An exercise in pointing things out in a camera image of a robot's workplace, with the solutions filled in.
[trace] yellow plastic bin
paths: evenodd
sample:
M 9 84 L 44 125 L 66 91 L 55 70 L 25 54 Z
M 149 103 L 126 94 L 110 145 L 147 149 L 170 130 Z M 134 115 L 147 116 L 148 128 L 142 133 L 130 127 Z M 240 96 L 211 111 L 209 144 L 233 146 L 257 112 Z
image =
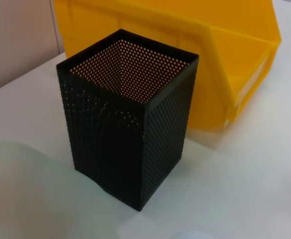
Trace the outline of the yellow plastic bin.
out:
M 122 28 L 200 55 L 188 126 L 235 121 L 281 42 L 271 0 L 54 0 L 67 57 Z

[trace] white table surface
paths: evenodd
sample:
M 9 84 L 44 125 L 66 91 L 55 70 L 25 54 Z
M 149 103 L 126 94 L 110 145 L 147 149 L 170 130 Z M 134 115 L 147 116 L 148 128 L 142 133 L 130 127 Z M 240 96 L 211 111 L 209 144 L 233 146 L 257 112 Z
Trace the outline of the white table surface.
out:
M 116 201 L 120 239 L 291 239 L 291 3 L 275 0 L 283 38 L 273 68 L 222 135 L 189 131 L 183 158 L 141 213 Z M 0 140 L 73 167 L 55 65 L 0 89 Z

